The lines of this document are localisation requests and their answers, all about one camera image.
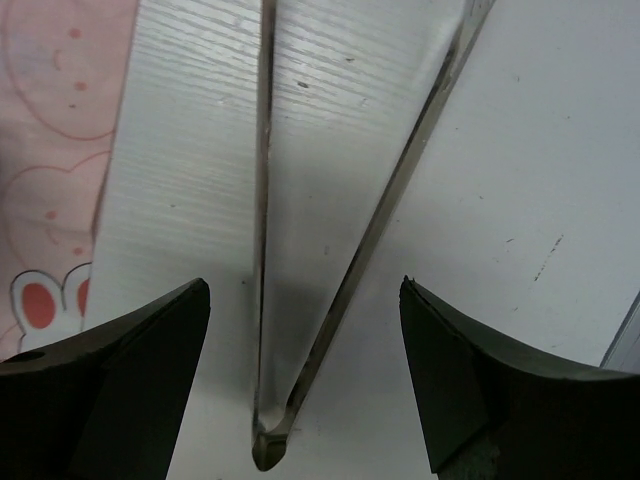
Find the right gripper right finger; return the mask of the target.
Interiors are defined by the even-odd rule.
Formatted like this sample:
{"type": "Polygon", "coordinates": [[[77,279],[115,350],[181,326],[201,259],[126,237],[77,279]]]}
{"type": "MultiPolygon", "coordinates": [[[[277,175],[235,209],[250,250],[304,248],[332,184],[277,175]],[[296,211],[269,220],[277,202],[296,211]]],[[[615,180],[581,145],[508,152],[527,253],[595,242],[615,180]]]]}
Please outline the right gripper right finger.
{"type": "Polygon", "coordinates": [[[635,479],[639,378],[529,346],[416,281],[399,295],[431,471],[441,479],[635,479]]]}

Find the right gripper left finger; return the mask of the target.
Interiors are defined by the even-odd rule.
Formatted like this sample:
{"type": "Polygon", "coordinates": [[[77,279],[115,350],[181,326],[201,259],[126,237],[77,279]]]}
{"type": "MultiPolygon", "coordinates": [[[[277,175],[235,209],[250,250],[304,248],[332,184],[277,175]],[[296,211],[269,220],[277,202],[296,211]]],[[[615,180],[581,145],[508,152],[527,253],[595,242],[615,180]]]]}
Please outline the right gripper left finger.
{"type": "Polygon", "coordinates": [[[166,478],[209,318],[198,278],[2,362],[2,478],[166,478]]]}

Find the metal tongs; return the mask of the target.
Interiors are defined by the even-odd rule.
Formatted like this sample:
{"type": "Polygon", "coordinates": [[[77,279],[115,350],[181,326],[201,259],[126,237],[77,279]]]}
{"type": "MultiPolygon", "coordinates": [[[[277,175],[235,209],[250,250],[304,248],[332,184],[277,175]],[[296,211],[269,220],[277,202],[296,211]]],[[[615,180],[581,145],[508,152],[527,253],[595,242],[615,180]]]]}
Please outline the metal tongs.
{"type": "Polygon", "coordinates": [[[274,427],[265,424],[263,403],[265,362],[265,276],[269,232],[269,186],[277,2],[261,4],[260,47],[257,68],[256,186],[254,220],[254,307],[256,324],[256,371],[253,384],[252,459],[261,472],[273,469],[285,456],[295,422],[318,375],[354,294],[379,244],[391,215],[399,204],[426,145],[460,77],[493,4],[467,1],[456,25],[436,80],[422,106],[413,129],[396,161],[350,264],[334,295],[309,353],[297,375],[274,427]]]}

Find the pink bunny placemat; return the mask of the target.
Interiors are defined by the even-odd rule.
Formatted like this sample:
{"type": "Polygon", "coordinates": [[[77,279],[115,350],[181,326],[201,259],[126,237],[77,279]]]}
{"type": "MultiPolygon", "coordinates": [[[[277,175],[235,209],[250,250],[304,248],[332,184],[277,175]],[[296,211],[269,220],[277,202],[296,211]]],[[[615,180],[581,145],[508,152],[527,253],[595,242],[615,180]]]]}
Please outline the pink bunny placemat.
{"type": "Polygon", "coordinates": [[[1,355],[80,333],[134,1],[1,5],[1,355]]]}

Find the aluminium table frame rail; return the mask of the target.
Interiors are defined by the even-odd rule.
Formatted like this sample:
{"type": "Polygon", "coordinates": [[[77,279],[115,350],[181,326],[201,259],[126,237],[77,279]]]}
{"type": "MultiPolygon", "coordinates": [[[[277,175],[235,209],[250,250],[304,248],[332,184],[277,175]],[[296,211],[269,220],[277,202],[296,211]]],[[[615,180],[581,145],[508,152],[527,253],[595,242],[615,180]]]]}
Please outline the aluminium table frame rail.
{"type": "Polygon", "coordinates": [[[631,304],[608,347],[600,367],[626,373],[640,372],[640,293],[631,304]]]}

